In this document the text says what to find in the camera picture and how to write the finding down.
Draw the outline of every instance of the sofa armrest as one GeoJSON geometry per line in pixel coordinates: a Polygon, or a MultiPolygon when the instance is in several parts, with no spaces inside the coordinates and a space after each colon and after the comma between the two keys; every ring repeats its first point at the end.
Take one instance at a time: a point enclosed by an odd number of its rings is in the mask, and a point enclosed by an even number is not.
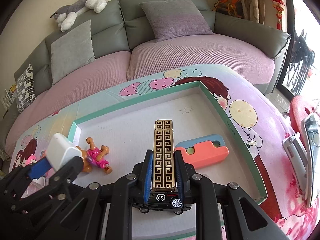
{"type": "Polygon", "coordinates": [[[266,54],[277,58],[289,46],[291,35],[260,23],[216,12],[214,32],[245,41],[266,54]]]}
{"type": "Polygon", "coordinates": [[[13,101],[5,114],[4,118],[0,122],[0,149],[5,152],[5,141],[7,139],[8,133],[19,115],[17,108],[17,99],[13,101]]]}

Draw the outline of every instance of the white plastic block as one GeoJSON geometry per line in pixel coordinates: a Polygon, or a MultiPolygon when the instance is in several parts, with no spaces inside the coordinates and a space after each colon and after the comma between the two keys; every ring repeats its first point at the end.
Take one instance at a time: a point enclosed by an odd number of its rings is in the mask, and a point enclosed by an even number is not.
{"type": "Polygon", "coordinates": [[[74,156],[82,156],[81,151],[76,148],[64,135],[55,133],[48,145],[46,157],[55,171],[58,171],[74,156]]]}

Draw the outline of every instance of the glass door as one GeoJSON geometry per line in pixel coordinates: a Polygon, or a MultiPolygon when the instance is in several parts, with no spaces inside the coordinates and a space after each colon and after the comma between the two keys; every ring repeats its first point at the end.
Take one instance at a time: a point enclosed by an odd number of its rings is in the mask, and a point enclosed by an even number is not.
{"type": "Polygon", "coordinates": [[[302,95],[315,101],[320,98],[320,25],[302,0],[287,0],[288,32],[292,35],[284,69],[277,88],[289,99],[302,95]]]}

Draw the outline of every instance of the cartoon hand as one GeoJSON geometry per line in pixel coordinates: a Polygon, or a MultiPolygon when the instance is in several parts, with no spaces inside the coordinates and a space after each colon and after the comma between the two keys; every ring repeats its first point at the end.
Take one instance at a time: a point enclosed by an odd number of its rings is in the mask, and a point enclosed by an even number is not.
{"type": "Polygon", "coordinates": [[[252,141],[252,142],[248,141],[247,142],[247,147],[250,148],[250,146],[253,146],[253,145],[256,145],[256,144],[257,144],[256,141],[252,141]]]}

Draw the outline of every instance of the gray and white plush dog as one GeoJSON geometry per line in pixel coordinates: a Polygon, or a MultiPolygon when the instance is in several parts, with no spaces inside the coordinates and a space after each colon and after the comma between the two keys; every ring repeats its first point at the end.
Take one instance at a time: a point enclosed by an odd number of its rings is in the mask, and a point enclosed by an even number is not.
{"type": "Polygon", "coordinates": [[[79,0],[74,4],[60,7],[50,18],[54,17],[60,30],[65,32],[73,26],[78,15],[89,9],[94,9],[96,13],[100,13],[106,5],[105,0],[79,0]]]}

